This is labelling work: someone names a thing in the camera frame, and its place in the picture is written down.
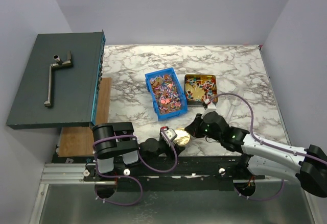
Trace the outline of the round jar lid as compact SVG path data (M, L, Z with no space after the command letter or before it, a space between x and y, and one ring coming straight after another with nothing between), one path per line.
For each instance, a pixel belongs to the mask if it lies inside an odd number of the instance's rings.
M190 134L185 131L183 128L178 128L175 130L176 133L176 138L173 140L173 142L178 145L178 146L186 146L190 139L191 136Z

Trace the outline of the blue candy bin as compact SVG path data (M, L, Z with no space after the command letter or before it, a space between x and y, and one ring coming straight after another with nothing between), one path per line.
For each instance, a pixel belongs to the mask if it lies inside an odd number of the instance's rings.
M145 81L159 121L187 113L186 97L173 68L147 73Z

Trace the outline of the metal candy tin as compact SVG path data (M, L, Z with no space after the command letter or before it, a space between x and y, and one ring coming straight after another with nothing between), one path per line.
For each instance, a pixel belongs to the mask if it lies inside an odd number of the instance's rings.
M216 76L186 74L184 76L184 93L189 106L201 106L207 99L211 100L218 94Z

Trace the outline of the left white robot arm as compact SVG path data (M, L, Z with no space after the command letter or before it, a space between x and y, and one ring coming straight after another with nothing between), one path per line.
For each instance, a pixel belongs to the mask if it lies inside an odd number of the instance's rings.
M107 181L113 176L116 157L122 157L125 165L134 166L141 161L145 167L157 173L171 172L177 166L178 156L185 150L185 146L178 143L178 134L172 128L162 127L158 140L148 138L140 144L133 133L131 122L103 123L93 127L92 148L97 167L96 175L101 180ZM161 154L174 160L170 169L156 169L145 161L157 158Z

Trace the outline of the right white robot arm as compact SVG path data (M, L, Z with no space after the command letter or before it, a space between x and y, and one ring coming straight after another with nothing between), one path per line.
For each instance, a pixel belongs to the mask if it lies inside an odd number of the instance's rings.
M229 126L217 112L197 114L185 131L195 138L211 138L228 151L248 157L235 166L241 179L265 175L294 180L306 192L326 197L326 153L318 146L303 148L259 139L248 130Z

